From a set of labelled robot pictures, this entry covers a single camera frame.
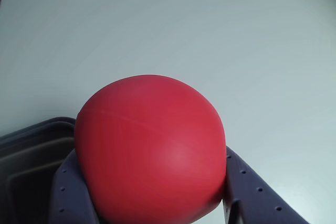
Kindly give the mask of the blue-grey gripper finger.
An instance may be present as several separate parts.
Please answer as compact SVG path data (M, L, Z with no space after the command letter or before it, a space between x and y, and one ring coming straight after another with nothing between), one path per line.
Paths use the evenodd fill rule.
M53 176L49 222L55 224L99 222L74 150L70 152Z
M308 224L242 158L226 149L223 206L227 224Z

